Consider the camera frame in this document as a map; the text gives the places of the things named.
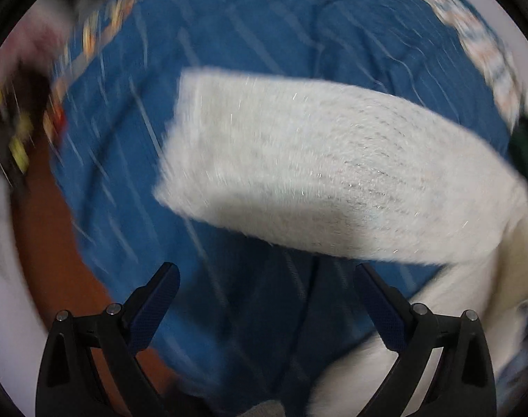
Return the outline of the blue striped bed sheet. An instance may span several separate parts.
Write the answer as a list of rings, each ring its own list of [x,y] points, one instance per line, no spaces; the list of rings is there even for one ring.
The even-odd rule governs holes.
[[[423,0],[109,0],[54,66],[53,173],[84,264],[122,301],[164,262],[181,287],[154,337],[180,387],[223,416],[312,387],[370,337],[354,262],[183,219],[153,190],[182,69],[318,78],[425,106],[506,154],[510,133],[457,31]]]

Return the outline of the patterned multicolour quilt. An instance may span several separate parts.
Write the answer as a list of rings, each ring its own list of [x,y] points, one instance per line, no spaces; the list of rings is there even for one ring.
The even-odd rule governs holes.
[[[80,28],[83,50],[74,59],[69,49],[63,50],[60,69],[52,84],[52,95],[58,102],[64,99],[69,86],[86,70],[106,45],[115,38],[135,4],[142,0],[112,0],[106,14],[92,12]],[[518,124],[528,93],[518,78],[514,59],[503,41],[480,15],[465,5],[465,0],[422,0],[437,19],[454,28],[461,47],[492,90],[501,117],[510,129]]]

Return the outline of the white fuzzy knit sweater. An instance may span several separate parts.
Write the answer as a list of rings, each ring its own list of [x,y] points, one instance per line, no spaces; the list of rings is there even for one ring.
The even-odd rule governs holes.
[[[320,80],[181,73],[156,199],[282,247],[442,264],[422,296],[477,304],[497,374],[528,295],[528,186],[484,140],[392,95]]]

